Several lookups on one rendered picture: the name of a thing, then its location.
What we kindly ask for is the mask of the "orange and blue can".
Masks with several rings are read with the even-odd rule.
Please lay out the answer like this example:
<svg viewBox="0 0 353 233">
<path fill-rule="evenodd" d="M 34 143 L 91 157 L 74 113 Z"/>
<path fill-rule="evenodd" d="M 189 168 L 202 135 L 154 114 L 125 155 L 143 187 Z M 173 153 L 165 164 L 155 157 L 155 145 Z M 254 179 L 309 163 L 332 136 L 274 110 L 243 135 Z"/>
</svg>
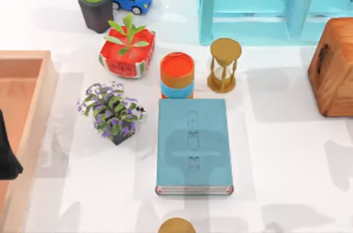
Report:
<svg viewBox="0 0 353 233">
<path fill-rule="evenodd" d="M 160 62 L 161 98 L 194 97 L 194 60 L 186 53 L 171 52 Z"/>
</svg>

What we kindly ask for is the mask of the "blue book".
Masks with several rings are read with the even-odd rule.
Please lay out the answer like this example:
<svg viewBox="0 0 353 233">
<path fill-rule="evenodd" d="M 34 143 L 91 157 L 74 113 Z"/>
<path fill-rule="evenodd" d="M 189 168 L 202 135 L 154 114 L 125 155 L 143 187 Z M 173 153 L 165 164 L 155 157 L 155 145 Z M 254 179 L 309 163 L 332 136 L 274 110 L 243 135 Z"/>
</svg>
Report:
<svg viewBox="0 0 353 233">
<path fill-rule="evenodd" d="M 232 194 L 225 99 L 160 99 L 156 159 L 158 195 Z"/>
</svg>

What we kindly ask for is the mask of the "golden hourglass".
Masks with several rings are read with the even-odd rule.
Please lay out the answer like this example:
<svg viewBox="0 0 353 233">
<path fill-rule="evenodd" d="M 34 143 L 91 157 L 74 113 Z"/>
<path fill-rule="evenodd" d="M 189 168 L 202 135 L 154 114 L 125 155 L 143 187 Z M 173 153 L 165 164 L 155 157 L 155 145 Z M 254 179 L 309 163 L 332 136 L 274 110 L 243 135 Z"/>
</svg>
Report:
<svg viewBox="0 0 353 233">
<path fill-rule="evenodd" d="M 207 77 L 208 87 L 216 93 L 228 93 L 236 85 L 237 60 L 242 54 L 241 45 L 231 38 L 219 38 L 210 46 L 211 65 Z"/>
</svg>

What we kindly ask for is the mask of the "purple flower plant pot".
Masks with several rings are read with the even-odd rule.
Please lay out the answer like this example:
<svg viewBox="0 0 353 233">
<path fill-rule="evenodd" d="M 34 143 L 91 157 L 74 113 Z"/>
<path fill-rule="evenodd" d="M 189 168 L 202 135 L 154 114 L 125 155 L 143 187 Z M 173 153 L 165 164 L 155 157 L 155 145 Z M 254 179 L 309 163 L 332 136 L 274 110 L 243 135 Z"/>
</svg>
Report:
<svg viewBox="0 0 353 233">
<path fill-rule="evenodd" d="M 77 111 L 92 115 L 94 128 L 115 145 L 136 133 L 146 112 L 136 99 L 125 96 L 124 86 L 116 81 L 89 86 L 83 100 L 77 100 Z"/>
</svg>

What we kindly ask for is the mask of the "red watermelon plant pot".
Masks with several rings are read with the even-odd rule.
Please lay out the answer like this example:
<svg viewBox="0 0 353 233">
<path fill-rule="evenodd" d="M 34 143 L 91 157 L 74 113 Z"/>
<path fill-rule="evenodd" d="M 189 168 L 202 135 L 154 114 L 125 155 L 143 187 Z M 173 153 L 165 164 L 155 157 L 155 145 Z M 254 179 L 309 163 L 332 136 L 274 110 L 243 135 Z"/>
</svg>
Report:
<svg viewBox="0 0 353 233">
<path fill-rule="evenodd" d="M 149 69 L 154 54 L 156 33 L 133 23 L 128 13 L 122 24 L 108 21 L 110 30 L 99 54 L 100 64 L 119 77 L 140 78 Z"/>
</svg>

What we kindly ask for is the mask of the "light blue rack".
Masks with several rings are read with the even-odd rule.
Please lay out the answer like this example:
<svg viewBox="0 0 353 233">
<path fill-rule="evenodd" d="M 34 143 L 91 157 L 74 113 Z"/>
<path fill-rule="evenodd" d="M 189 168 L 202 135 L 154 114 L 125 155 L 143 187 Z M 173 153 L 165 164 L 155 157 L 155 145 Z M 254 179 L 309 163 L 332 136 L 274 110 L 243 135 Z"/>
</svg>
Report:
<svg viewBox="0 0 353 233">
<path fill-rule="evenodd" d="M 353 0 L 198 0 L 203 45 L 314 45 L 330 18 L 353 17 Z"/>
</svg>

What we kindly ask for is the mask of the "grey pot with green plant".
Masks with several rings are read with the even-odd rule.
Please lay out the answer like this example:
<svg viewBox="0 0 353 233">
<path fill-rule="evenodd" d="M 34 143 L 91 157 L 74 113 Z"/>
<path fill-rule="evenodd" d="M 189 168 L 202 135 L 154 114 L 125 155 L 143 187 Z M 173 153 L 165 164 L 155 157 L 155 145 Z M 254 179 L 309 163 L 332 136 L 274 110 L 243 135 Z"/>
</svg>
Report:
<svg viewBox="0 0 353 233">
<path fill-rule="evenodd" d="M 106 32 L 113 20 L 113 0 L 77 0 L 88 29 L 98 34 Z"/>
</svg>

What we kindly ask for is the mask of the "golden round object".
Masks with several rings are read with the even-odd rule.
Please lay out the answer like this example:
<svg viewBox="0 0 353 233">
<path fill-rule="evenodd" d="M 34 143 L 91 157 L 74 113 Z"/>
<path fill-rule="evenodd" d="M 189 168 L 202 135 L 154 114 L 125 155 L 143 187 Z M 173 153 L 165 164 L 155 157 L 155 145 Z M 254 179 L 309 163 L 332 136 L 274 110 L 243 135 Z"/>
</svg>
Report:
<svg viewBox="0 0 353 233">
<path fill-rule="evenodd" d="M 183 218 L 170 218 L 159 227 L 158 233 L 196 233 L 196 230 Z"/>
</svg>

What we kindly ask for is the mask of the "shallow salmon-coloured box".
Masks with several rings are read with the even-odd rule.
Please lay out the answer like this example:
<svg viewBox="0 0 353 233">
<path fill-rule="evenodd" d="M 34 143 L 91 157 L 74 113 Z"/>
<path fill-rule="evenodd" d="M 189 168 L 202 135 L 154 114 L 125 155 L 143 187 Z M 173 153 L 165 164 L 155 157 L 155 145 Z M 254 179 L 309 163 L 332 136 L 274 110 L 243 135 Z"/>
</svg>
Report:
<svg viewBox="0 0 353 233">
<path fill-rule="evenodd" d="M 0 180 L 0 233 L 21 232 L 56 84 L 49 51 L 0 51 L 0 110 L 24 169 L 13 180 Z"/>
</svg>

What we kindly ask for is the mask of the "wooden box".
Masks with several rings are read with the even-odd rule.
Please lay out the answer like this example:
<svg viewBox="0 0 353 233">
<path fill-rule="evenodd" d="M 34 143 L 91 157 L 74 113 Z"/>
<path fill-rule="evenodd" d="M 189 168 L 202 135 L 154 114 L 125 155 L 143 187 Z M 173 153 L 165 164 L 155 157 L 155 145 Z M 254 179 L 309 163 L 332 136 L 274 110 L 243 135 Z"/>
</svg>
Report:
<svg viewBox="0 0 353 233">
<path fill-rule="evenodd" d="M 308 68 L 324 117 L 353 117 L 353 17 L 331 18 Z"/>
</svg>

